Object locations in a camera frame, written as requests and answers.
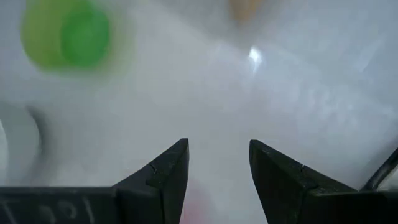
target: white background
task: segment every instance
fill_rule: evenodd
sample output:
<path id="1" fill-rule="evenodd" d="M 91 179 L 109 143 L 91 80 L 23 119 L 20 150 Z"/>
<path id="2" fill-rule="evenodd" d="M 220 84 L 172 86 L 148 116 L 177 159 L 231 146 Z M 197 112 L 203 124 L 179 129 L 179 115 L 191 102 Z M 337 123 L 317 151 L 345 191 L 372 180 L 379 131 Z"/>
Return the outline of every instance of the white background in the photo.
<path id="1" fill-rule="evenodd" d="M 189 138 L 182 222 L 264 223 L 250 139 L 355 188 L 398 146 L 395 0 L 265 0 L 243 26 L 227 0 L 107 7 L 114 60 L 85 72 L 107 78 L 68 78 L 29 62 L 24 2 L 1 1 L 0 99 L 43 136 L 25 184 L 113 185 Z"/>

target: black plastic part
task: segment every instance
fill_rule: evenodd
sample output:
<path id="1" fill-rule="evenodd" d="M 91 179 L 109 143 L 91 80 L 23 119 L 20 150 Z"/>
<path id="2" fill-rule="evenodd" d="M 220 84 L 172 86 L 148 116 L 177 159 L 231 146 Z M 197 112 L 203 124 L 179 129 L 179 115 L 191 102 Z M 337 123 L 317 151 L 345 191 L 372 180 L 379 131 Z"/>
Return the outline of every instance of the black plastic part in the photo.
<path id="1" fill-rule="evenodd" d="M 188 162 L 181 139 L 113 187 L 0 188 L 0 223 L 178 224 Z"/>
<path id="2" fill-rule="evenodd" d="M 398 149 L 396 149 L 383 165 L 380 166 L 361 190 L 377 190 L 379 184 L 397 167 L 397 165 Z"/>
<path id="3" fill-rule="evenodd" d="M 358 192 L 257 140 L 249 158 L 269 224 L 396 223 L 396 193 Z"/>

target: blurry green object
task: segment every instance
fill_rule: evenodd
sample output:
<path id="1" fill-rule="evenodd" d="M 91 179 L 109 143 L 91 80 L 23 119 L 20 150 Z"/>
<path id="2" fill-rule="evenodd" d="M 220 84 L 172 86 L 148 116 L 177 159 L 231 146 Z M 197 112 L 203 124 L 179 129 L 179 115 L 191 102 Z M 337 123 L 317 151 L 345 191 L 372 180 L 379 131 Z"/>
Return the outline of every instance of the blurry green object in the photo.
<path id="1" fill-rule="evenodd" d="M 109 50 L 110 24 L 87 0 L 28 0 L 21 40 L 40 67 L 92 67 Z"/>

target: white surface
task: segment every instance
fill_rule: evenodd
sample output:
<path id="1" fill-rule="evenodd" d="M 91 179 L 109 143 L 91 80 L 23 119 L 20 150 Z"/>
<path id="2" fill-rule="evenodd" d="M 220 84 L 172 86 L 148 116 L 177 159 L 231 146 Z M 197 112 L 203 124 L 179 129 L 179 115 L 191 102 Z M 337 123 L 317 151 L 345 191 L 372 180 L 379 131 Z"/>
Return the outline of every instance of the white surface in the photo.
<path id="1" fill-rule="evenodd" d="M 119 3 L 134 53 L 103 82 L 37 71 L 1 3 L 0 97 L 45 141 L 31 184 L 112 185 L 189 138 L 183 222 L 264 223 L 250 139 L 356 188 L 398 146 L 397 1 L 266 0 L 244 27 L 227 0 Z"/>
<path id="2" fill-rule="evenodd" d="M 20 185 L 40 154 L 39 130 L 27 110 L 5 102 L 0 122 L 0 184 Z"/>

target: black cable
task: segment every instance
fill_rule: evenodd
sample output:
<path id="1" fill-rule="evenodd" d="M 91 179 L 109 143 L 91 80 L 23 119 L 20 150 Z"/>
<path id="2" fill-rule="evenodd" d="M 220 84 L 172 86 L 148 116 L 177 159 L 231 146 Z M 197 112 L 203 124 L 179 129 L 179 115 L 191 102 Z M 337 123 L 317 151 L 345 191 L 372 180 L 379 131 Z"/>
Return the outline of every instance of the black cable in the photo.
<path id="1" fill-rule="evenodd" d="M 398 149 L 383 163 L 382 166 L 366 182 L 361 190 L 377 190 L 379 184 L 389 175 L 398 165 Z"/>

